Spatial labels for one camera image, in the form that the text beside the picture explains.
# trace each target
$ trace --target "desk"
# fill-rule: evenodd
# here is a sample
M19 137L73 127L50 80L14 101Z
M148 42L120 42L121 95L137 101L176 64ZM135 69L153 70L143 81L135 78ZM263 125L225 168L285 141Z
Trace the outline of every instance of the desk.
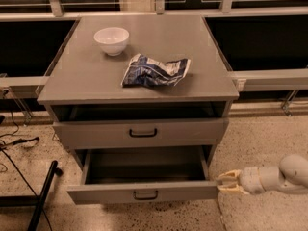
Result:
M110 57L93 35L114 26L130 39ZM137 53L192 62L175 87L123 88ZM136 202L217 196L207 168L238 95L199 15L93 16L80 20L38 102L83 171L73 200Z

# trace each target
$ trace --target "drawer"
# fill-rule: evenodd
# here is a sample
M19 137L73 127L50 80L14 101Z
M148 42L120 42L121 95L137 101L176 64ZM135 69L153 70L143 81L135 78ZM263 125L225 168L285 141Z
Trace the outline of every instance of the drawer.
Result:
M154 147L220 143L227 118L56 122L66 149Z
M214 199L206 147L87 150L79 186L67 192L76 204Z

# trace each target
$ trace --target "black handle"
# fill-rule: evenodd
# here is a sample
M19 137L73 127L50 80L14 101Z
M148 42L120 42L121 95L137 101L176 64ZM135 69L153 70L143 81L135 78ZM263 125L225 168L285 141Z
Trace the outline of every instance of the black handle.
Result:
M158 197L158 191L155 191L154 196L149 196L149 197L137 197L137 193L136 191L134 191L133 196L135 200L155 200Z
M129 130L129 135L130 135L130 137L133 137L133 138L148 138L148 137L155 137L155 136L157 135L157 129L154 128L154 131L153 131L153 133L151 133L151 134L134 134L133 129L130 129L130 130Z

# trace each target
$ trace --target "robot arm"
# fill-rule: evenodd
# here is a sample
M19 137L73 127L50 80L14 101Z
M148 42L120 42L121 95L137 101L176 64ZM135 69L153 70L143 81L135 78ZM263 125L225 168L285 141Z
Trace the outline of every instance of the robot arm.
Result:
M308 193L308 161L296 154L284 157L278 167L246 167L222 174L218 188L223 193L258 194L278 191Z

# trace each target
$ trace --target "floor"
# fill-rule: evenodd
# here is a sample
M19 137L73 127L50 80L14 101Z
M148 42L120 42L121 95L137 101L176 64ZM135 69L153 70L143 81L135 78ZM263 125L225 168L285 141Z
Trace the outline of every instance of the floor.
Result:
M307 108L295 105L291 108L293 116L288 117L276 106L268 110L234 105L228 130L210 166L211 178L231 169L275 166L291 153L308 159ZM14 115L22 124L22 116ZM0 135L14 130L7 114ZM215 200L77 206L65 189L79 184L81 170L54 137L48 116L38 113L28 126L20 126L16 136L1 139L8 143L36 136L38 142L10 147L7 153L37 193L51 161L59 161L64 174L55 177L45 205L53 230L308 230L308 194L220 193ZM0 173L0 193L31 194L3 153L0 163L8 169ZM26 230L32 211L32 207L0 208L0 230ZM38 230L50 230L44 216Z

